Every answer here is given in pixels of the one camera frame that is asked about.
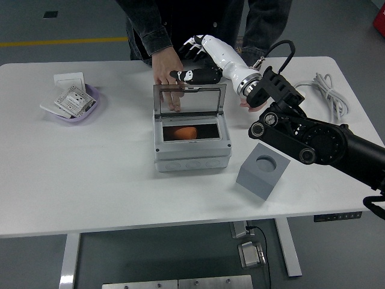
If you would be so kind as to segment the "person's left hand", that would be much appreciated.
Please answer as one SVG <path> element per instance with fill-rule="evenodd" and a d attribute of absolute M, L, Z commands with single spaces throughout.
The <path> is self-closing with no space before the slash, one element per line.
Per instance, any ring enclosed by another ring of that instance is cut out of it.
<path fill-rule="evenodd" d="M 247 108 L 249 113 L 251 113 L 251 112 L 257 112 L 257 111 L 263 109 L 263 107 L 265 107 L 265 106 L 267 105 L 267 101 L 265 101 L 262 105 L 253 108 L 253 107 L 251 107 L 251 106 L 247 103 L 246 99 L 240 99 L 240 101 L 241 101 L 241 102 L 240 102 L 240 105 L 239 105 L 239 106 L 242 107 L 242 108 Z"/>

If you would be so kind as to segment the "person's right hand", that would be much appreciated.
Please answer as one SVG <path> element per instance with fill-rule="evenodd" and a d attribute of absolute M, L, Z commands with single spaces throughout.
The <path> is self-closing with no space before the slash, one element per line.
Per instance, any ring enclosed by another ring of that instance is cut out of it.
<path fill-rule="evenodd" d="M 152 55 L 152 69 L 155 84 L 174 85 L 182 83 L 170 75 L 172 71 L 183 70 L 183 64 L 172 46 Z"/>

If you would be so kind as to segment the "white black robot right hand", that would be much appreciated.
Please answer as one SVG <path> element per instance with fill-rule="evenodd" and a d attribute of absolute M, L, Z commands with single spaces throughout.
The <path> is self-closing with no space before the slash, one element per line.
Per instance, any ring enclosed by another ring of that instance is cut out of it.
<path fill-rule="evenodd" d="M 211 68 L 170 72 L 171 77 L 186 84 L 216 84 L 221 77 L 225 77 L 231 80 L 236 94 L 246 98 L 262 78 L 256 69 L 246 65 L 231 46 L 210 35 L 190 38 L 180 51 L 186 53 L 187 58 L 195 59 L 207 54 L 214 62 Z"/>

